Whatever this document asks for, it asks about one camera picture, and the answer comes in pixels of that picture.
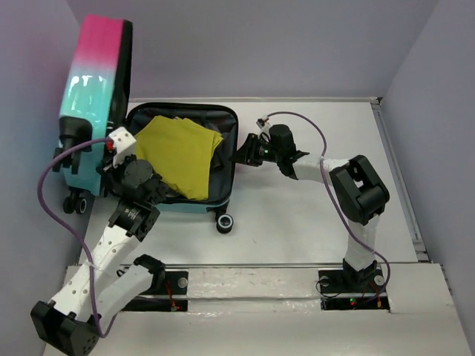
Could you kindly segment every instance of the black caster wheel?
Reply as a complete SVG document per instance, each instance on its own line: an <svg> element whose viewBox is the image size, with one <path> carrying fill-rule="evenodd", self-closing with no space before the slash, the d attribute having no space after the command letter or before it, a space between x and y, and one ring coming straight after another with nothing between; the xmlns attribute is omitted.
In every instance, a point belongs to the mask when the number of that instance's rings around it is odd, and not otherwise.
<svg viewBox="0 0 475 356"><path fill-rule="evenodd" d="M74 206L74 211L78 215L83 215L87 209L88 209L88 201L86 200L86 198L80 197Z"/></svg>
<svg viewBox="0 0 475 356"><path fill-rule="evenodd" d="M72 214L74 212L74 201L71 197L66 197L64 202L62 202L62 210L66 214Z"/></svg>
<svg viewBox="0 0 475 356"><path fill-rule="evenodd" d="M222 214L216 220L216 229L221 234L227 234L232 230L232 226L235 221L232 219L232 216L229 214Z"/></svg>

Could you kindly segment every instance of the white table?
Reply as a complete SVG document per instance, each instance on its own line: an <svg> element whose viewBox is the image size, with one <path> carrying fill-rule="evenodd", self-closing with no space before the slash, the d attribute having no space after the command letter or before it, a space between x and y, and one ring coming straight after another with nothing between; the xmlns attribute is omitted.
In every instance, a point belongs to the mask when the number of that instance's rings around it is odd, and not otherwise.
<svg viewBox="0 0 475 356"><path fill-rule="evenodd" d="M191 269L189 312L121 313L91 356L470 356L440 266L392 270L388 313L322 311L316 268Z"/></svg>
<svg viewBox="0 0 475 356"><path fill-rule="evenodd" d="M257 118L273 111L296 111L314 120L328 140L327 157L363 154L389 189L391 198L378 227L376 249L393 262L416 262L413 232L404 218L381 135L369 102L218 102L236 111L240 143L258 132ZM307 122L292 116L286 123L298 149L319 154L322 142ZM113 199L96 199L86 234L92 248L116 207ZM239 165L229 204L235 226L228 235L216 231L213 214L163 212L145 241L124 263L151 254L167 264L341 263L347 232L324 186L282 176L273 164Z"/></svg>

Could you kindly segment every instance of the folded clothing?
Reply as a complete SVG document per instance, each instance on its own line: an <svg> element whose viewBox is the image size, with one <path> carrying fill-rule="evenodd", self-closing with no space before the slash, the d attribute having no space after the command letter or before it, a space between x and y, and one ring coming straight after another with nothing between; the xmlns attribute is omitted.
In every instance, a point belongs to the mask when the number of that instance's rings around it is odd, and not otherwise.
<svg viewBox="0 0 475 356"><path fill-rule="evenodd" d="M136 155L148 160L163 182L190 200L208 199L209 169L223 141L190 119L154 117L137 135Z"/></svg>

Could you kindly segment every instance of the wall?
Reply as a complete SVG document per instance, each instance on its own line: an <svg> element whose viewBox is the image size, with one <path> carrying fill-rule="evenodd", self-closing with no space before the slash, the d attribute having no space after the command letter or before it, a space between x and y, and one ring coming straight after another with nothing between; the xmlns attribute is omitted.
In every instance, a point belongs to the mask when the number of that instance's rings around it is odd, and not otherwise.
<svg viewBox="0 0 475 356"><path fill-rule="evenodd" d="M0 355L40 355L30 310L58 289L79 249L36 201L53 156L79 26L63 0L7 0L0 11ZM59 211L59 176L45 197ZM69 217L85 230L87 217Z"/></svg>
<svg viewBox="0 0 475 356"><path fill-rule="evenodd" d="M475 352L475 1L441 0L383 100L430 256Z"/></svg>
<svg viewBox="0 0 475 356"><path fill-rule="evenodd" d="M133 97L383 96L436 0L68 0L135 26Z"/></svg>

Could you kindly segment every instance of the purple cable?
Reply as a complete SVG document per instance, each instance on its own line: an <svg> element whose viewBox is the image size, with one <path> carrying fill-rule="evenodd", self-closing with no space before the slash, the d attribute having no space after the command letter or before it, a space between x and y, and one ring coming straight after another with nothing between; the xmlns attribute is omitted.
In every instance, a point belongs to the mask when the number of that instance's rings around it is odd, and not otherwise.
<svg viewBox="0 0 475 356"><path fill-rule="evenodd" d="M58 156L56 156L53 159L52 163L48 167L46 167L46 169L43 171L42 175L39 178L38 186L36 187L36 195L38 196L39 204L42 206L43 210L46 212L46 214L48 214L51 217L51 219L56 221L63 228L65 228L70 233L72 233L72 235L74 235L76 240L78 240L78 242L81 244L82 248L84 249L84 252L86 253L86 257L88 258L88 261L91 264L89 266L89 273L90 273L89 289L91 290L91 308L92 308L92 315L93 315L94 323L96 324L97 331L98 331L98 334L99 334L100 337L106 337L108 335L108 333L111 330L112 324L114 323L114 320L115 320L116 317L114 316L112 318L111 322L109 323L109 326L108 326L107 330L105 331L105 333L103 333L102 330L101 330L100 322L99 322L99 319L100 319L99 314L97 313L96 292L95 292L95 289L94 289L94 267L93 267L94 262L93 262L91 250L89 250L89 248L86 245L84 239L80 237L79 232L77 232L71 225L69 225L67 222L65 222L63 219L58 217L55 213L53 213L51 211L51 209L48 207L48 205L45 202L45 198L43 197L43 185L45 183L45 178L48 175L49 171L56 164L58 164L60 161L62 161L64 158L66 158L67 156L69 156L70 154L72 154L76 151L82 150L83 148L92 146L96 143L105 143L105 142L108 142L108 141L111 141L111 139L109 139L109 138L92 139L91 141L83 142L83 143L81 143L79 145L76 145L76 146L70 148L69 150L66 150L63 153L59 154Z"/></svg>
<svg viewBox="0 0 475 356"><path fill-rule="evenodd" d="M391 267L390 267L390 264L389 264L389 261L386 259L386 257L384 257L382 254L380 254L379 252L375 251L374 249L372 249L371 247L369 247L367 244L365 244L363 241L361 241L354 233L353 231L351 231L351 228L350 226L348 225L348 222L347 220L345 219L343 213L341 212L341 209L340 209L340 206L338 205L338 203L336 202L336 199L335 197L333 196L333 193L332 191L330 190L330 184L328 183L328 179L327 177L325 176L325 173L324 173L324 157L325 157L325 153L327 152L327 139L325 138L325 135L323 133L323 131L317 126L317 124L315 124L312 120L310 120L308 117L304 116L304 115L301 115L299 113L294 113L293 111L276 111L274 113L270 113L269 115L267 115L267 117L271 117L271 116L274 116L274 115L293 115L293 116L297 116L297 117L300 117L301 119L304 119L305 121L307 121L308 123L311 124L311 126L313 126L319 133L320 133L320 136L321 136L321 139L323 140L324 142L324 149L323 151L321 152L321 157L320 157L320 172L321 172L321 177L324 181L324 186L325 186L325 189L327 190L327 193L330 197L330 200L332 201L332 204L333 206L335 207L335 210L336 212L338 213L338 216L340 217L340 220L341 222L343 223L344 227L346 228L346 230L348 231L348 234L350 234L351 238L354 239L359 245L363 246L364 249L368 250L369 252L371 253L374 253L376 256L378 256L379 258L382 259L382 261L384 262L384 264L386 265L387 267L387 277L386 277L386 280L385 282L383 283L383 285L381 286L380 288L380 294L386 289L387 287L387 284L389 283L389 279L391 278ZM371 299L368 300L368 303L371 301L371 300L374 300L378 297L378 295L375 295L374 297L372 297Z"/></svg>

